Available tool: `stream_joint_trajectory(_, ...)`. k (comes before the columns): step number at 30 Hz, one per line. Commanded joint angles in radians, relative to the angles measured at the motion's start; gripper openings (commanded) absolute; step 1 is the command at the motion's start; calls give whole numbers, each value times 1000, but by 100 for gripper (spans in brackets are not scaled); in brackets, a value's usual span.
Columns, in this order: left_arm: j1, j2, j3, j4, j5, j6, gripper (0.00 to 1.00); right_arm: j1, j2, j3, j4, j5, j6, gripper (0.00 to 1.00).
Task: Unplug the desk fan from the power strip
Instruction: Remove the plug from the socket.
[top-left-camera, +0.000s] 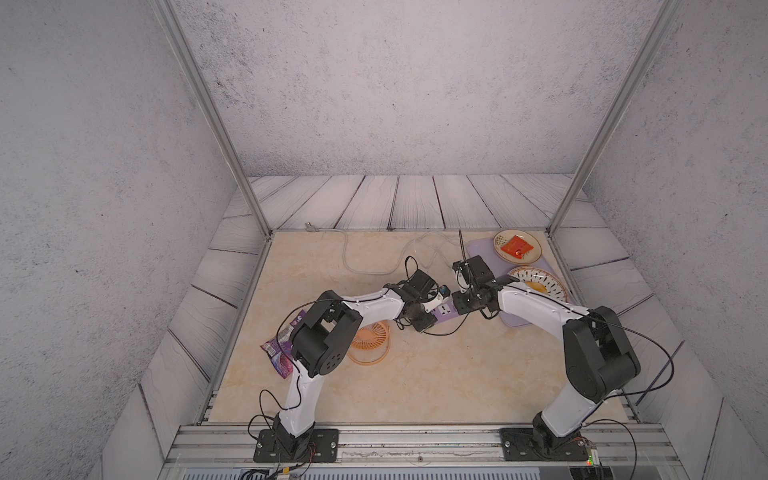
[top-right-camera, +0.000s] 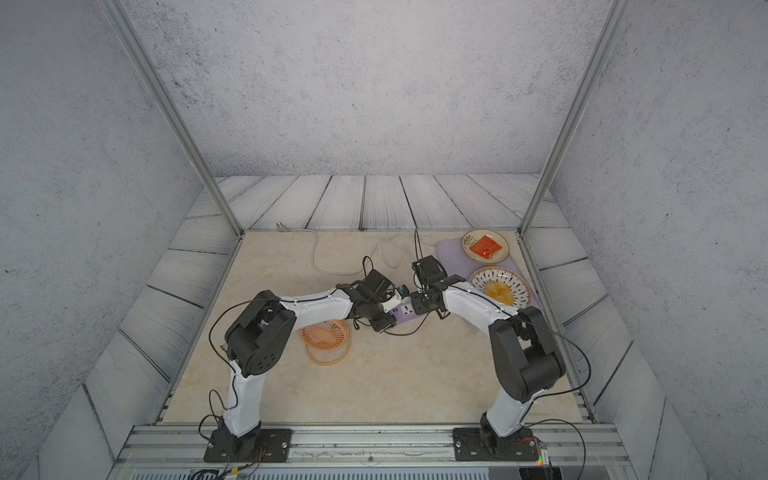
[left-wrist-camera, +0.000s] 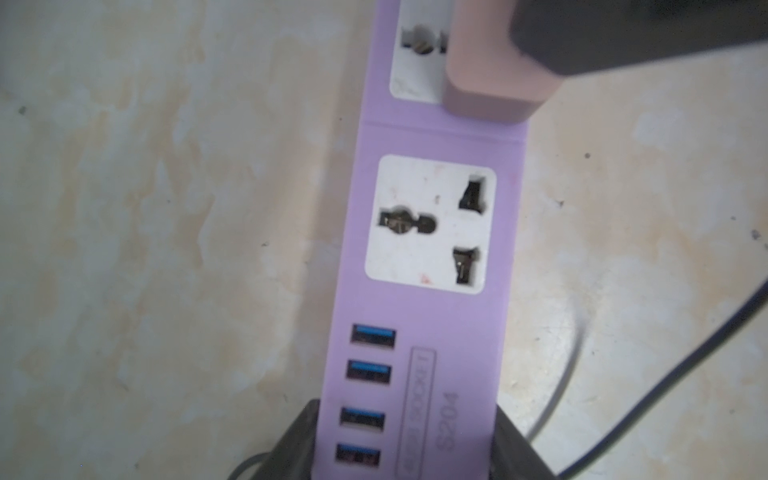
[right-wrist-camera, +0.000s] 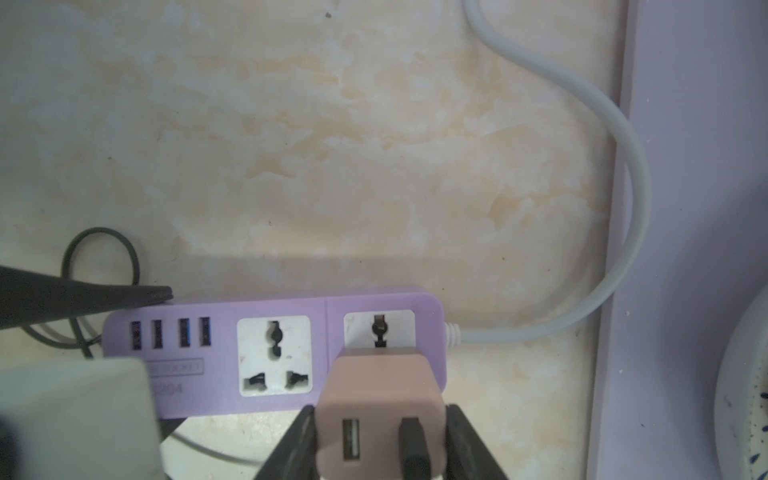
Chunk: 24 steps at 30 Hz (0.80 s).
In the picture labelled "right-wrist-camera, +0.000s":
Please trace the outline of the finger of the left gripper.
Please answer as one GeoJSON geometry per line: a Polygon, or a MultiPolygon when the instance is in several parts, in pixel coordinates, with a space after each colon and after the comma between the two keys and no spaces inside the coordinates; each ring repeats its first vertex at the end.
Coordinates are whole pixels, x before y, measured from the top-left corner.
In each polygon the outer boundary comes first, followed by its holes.
{"type": "Polygon", "coordinates": [[[156,305],[173,298],[168,286],[100,285],[3,266],[1,327],[156,305]]]}

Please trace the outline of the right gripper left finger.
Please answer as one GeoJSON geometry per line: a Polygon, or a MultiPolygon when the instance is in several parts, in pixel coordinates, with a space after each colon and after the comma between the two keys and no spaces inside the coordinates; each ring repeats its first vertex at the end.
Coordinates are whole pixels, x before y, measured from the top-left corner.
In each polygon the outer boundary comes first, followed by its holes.
{"type": "Polygon", "coordinates": [[[255,480],[318,480],[315,407],[304,406],[263,463],[255,480]]]}

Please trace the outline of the purple power strip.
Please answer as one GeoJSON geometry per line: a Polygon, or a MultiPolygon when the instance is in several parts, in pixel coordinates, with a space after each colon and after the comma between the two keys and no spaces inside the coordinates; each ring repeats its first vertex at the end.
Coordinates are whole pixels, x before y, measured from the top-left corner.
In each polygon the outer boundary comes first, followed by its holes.
{"type": "Polygon", "coordinates": [[[166,303],[110,314],[107,357],[136,357],[161,419],[295,410],[314,404],[349,349],[414,348],[447,381],[461,333],[421,290],[166,303]]]}

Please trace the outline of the pink USB plug adapter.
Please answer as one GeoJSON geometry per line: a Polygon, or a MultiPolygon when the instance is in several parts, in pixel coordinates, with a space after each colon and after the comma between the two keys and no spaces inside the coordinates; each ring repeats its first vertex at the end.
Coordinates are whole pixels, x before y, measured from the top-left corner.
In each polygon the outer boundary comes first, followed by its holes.
{"type": "Polygon", "coordinates": [[[348,349],[333,363],[315,409],[316,468],[324,479],[404,479],[405,420],[417,421],[425,479],[447,466],[446,405],[415,349],[348,349]]]}

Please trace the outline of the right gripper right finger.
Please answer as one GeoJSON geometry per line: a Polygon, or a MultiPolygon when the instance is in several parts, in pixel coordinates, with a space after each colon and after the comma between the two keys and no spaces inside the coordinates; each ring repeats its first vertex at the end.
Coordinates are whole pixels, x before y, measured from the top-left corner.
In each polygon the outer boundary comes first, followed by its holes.
{"type": "Polygon", "coordinates": [[[508,477],[458,405],[446,406],[447,480],[507,480],[508,477]]]}

